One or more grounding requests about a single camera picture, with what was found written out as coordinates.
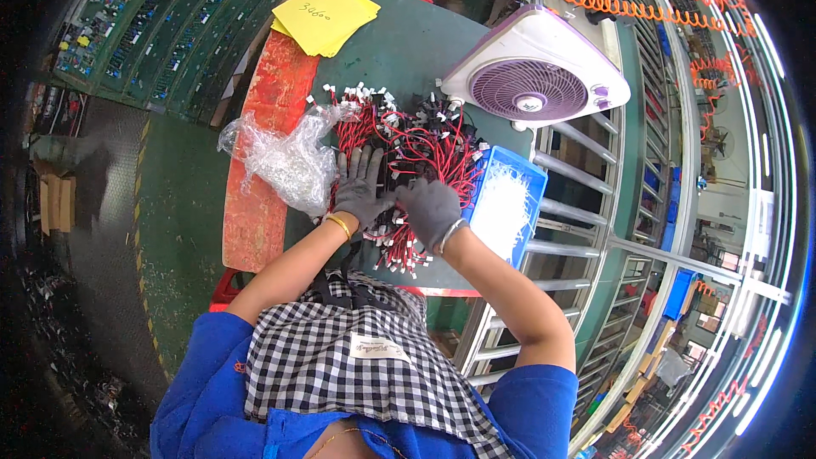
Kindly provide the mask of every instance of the bundle of wires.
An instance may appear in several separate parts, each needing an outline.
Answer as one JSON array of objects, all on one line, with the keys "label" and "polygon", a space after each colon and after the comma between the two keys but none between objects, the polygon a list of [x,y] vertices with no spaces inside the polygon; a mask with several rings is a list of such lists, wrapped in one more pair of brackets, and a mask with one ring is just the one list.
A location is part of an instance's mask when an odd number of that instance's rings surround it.
[{"label": "bundle of wires", "polygon": [[[332,87],[324,88],[337,104],[338,96]],[[345,88],[339,99],[357,102],[360,107],[357,117],[335,126],[338,150],[346,156],[351,156],[354,148],[364,146],[384,151],[378,197],[400,185],[410,185],[414,179],[439,179],[456,190],[463,209],[471,204],[476,178],[482,173],[478,162],[490,146],[476,137],[473,121],[466,123],[467,114],[461,103],[434,93],[427,98],[414,95],[414,113],[410,114],[397,107],[386,88],[377,91],[365,87],[363,82],[355,88]],[[417,245],[407,214],[398,207],[380,215],[363,231],[363,239],[380,248],[380,260],[374,270],[384,266],[401,273],[407,271],[415,279],[414,268],[434,260],[430,252]]]}]

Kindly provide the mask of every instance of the wall fan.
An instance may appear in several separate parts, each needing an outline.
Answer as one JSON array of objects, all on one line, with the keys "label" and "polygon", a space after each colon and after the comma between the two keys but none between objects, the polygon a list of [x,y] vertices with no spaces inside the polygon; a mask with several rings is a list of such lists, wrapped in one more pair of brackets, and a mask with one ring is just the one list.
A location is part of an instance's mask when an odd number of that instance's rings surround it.
[{"label": "wall fan", "polygon": [[563,19],[525,5],[482,37],[442,80],[451,99],[541,127],[619,107],[618,68]]}]

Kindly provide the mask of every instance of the green floor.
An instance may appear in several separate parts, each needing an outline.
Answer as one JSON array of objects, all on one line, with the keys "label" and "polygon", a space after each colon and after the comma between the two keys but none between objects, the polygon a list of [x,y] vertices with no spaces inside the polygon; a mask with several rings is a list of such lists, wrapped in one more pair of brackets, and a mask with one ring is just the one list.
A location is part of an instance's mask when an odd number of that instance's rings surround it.
[{"label": "green floor", "polygon": [[174,374],[193,321],[207,312],[224,266],[221,223],[230,158],[218,133],[153,115],[139,166],[138,234],[149,326]]}]

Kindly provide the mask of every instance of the gray work glove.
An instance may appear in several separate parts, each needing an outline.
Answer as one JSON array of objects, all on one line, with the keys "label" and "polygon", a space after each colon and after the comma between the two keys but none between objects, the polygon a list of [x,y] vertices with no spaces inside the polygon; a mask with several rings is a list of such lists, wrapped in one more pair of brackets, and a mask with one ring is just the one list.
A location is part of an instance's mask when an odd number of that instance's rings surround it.
[{"label": "gray work glove", "polygon": [[398,187],[396,194],[400,207],[408,213],[411,230],[430,252],[435,251],[448,229],[462,218],[459,196],[442,181],[428,183],[419,178],[411,188]]},{"label": "gray work glove", "polygon": [[337,157],[340,182],[334,194],[334,210],[352,213],[360,221],[360,230],[370,226],[380,213],[394,205],[389,195],[377,199],[377,176],[382,161],[383,150],[377,149],[372,154],[370,146],[362,150],[354,148],[348,168],[345,153]]}]

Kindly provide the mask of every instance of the gold necklace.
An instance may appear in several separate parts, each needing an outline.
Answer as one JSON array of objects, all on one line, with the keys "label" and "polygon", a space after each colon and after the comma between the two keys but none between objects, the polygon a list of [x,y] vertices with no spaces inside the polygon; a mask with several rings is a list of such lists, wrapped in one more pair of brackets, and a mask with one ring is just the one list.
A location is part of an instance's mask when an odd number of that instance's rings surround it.
[{"label": "gold necklace", "polygon": [[315,457],[317,457],[317,454],[320,454],[323,451],[323,448],[325,448],[327,444],[330,444],[332,442],[332,439],[340,436],[343,433],[351,432],[351,431],[367,432],[367,433],[371,434],[372,436],[374,436],[376,439],[379,439],[380,441],[382,441],[384,444],[389,445],[391,447],[391,449],[394,452],[396,452],[402,459],[408,459],[407,457],[403,456],[402,452],[400,452],[392,444],[390,444],[387,439],[383,438],[382,436],[380,436],[377,433],[371,432],[371,431],[366,430],[366,429],[359,429],[357,427],[350,427],[348,429],[343,429],[342,431],[335,433],[331,438],[327,439],[324,444],[322,444],[322,446],[317,450],[317,452],[315,452],[314,454],[311,454],[311,456],[309,456],[309,459],[314,459]]}]

